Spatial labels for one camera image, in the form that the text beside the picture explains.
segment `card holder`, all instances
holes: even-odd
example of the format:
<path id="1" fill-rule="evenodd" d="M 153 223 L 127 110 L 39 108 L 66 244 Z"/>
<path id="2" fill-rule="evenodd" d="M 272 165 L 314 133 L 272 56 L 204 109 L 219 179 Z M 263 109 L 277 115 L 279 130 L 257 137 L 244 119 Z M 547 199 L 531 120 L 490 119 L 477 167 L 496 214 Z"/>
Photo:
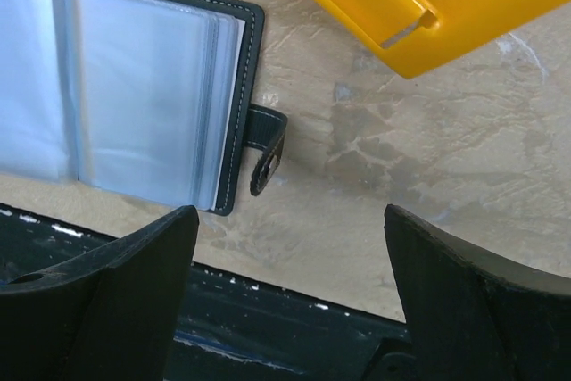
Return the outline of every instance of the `card holder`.
<path id="1" fill-rule="evenodd" d="M 0 0 L 0 170 L 229 214 L 243 147 L 257 195 L 286 132 L 250 104 L 263 21 L 235 0 Z"/>

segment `white stitching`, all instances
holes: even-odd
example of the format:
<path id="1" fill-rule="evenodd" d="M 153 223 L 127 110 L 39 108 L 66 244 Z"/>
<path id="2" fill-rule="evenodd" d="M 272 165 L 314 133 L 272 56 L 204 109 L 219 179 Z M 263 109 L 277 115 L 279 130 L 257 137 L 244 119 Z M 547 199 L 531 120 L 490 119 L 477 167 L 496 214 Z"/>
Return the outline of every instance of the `white stitching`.
<path id="1" fill-rule="evenodd" d="M 224 200 L 224 205 L 222 207 L 219 207 L 220 210 L 224 210 L 226 209 L 226 207 L 228 206 L 228 199 L 230 196 L 230 179 L 232 177 L 231 173 L 232 173 L 232 167 L 234 165 L 234 153 L 236 152 L 236 143 L 238 140 L 238 128 L 239 128 L 239 124 L 240 124 L 240 116 L 242 115 L 242 100 L 244 100 L 244 91 L 245 91 L 245 87 L 246 87 L 246 80 L 248 77 L 248 69 L 249 69 L 249 65 L 250 65 L 250 60 L 252 57 L 252 46 L 253 46 L 253 38 L 254 38 L 254 31 L 256 28 L 256 16 L 255 14 L 252 12 L 252 10 L 250 8 L 244 7 L 240 4 L 231 4 L 228 2 L 221 2 L 218 0 L 200 0 L 202 2 L 208 2 L 208 3 L 212 3 L 212 4 L 221 4 L 223 6 L 232 6 L 233 8 L 237 8 L 237 9 L 241 9 L 244 11 L 247 11 L 251 14 L 252 16 L 252 32 L 250 34 L 250 41 L 248 43 L 248 52 L 246 55 L 246 64 L 244 66 L 244 77 L 242 78 L 242 87 L 240 89 L 240 101 L 238 104 L 238 114 L 236 116 L 236 130 L 234 131 L 234 141 L 232 143 L 232 153 L 230 154 L 230 166 L 229 166 L 229 173 L 228 174 L 228 182 L 226 185 L 226 197 Z"/>
<path id="2" fill-rule="evenodd" d="M 252 145 L 252 146 L 260 148 L 260 149 L 266 149 L 267 148 L 267 146 L 263 145 L 262 143 L 253 142 L 252 140 L 248 140 L 246 143 L 248 145 Z"/>
<path id="3" fill-rule="evenodd" d="M 258 109 L 254 109 L 253 107 L 251 107 L 250 110 L 252 112 L 261 113 L 262 115 L 269 116 L 270 118 L 273 118 L 274 120 L 279 120 L 282 124 L 284 123 L 284 120 L 281 119 L 279 116 L 272 115 L 271 113 L 267 113 L 265 111 L 259 111 Z"/>

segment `black leather cover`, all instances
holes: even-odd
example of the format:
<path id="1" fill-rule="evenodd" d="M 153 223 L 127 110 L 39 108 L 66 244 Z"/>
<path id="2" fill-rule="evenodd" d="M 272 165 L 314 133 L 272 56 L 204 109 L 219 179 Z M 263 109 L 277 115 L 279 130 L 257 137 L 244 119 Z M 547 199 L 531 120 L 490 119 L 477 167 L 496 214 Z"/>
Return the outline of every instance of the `black leather cover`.
<path id="1" fill-rule="evenodd" d="M 216 209 L 213 210 L 217 214 L 228 215 L 234 207 L 243 147 L 248 145 L 263 151 L 252 174 L 252 194 L 258 195 L 263 187 L 266 186 L 273 171 L 279 164 L 286 132 L 287 118 L 285 115 L 268 108 L 250 104 L 260 54 L 264 12 L 256 4 L 239 0 L 168 1 L 233 15 L 245 22 L 244 42 L 238 60 L 236 87 L 228 124 L 228 136 L 222 162 L 219 193 L 216 200 Z M 247 139 L 244 139 L 248 120 L 254 122 L 249 125 L 249 129 L 254 131 L 249 133 Z M 259 121 L 262 122 L 260 126 L 256 125 Z"/>

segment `hole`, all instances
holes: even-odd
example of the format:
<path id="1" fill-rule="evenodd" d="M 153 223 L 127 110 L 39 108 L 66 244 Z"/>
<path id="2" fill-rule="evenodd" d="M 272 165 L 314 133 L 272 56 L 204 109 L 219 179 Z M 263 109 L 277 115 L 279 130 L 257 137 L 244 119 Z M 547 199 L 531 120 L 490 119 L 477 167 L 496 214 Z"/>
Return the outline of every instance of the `hole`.
<path id="1" fill-rule="evenodd" d="M 44 278 L 44 274 L 40 274 L 39 272 L 32 272 L 31 274 L 26 274 L 25 276 L 21 276 L 10 282 L 11 285 L 18 285 L 21 283 L 29 283 L 30 281 L 36 281 L 41 278 Z"/>
<path id="2" fill-rule="evenodd" d="M 271 155 L 271 158 L 268 160 L 268 167 L 264 171 L 265 179 L 271 178 L 277 170 L 279 159 L 276 155 Z"/>

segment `textured surface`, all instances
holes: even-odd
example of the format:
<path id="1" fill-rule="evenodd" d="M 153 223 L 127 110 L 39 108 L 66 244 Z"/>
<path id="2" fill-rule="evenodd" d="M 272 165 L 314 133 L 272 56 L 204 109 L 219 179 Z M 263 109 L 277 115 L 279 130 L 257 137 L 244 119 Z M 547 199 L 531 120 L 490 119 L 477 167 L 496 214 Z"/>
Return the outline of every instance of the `textured surface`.
<path id="1" fill-rule="evenodd" d="M 290 116 L 285 160 L 255 199 L 244 166 L 235 214 L 202 216 L 198 261 L 401 318 L 390 202 L 571 275 L 571 6 L 404 80 L 311 0 L 248 1 L 267 14 L 254 99 Z M 8 177 L 0 197 L 114 235 L 166 211 Z"/>

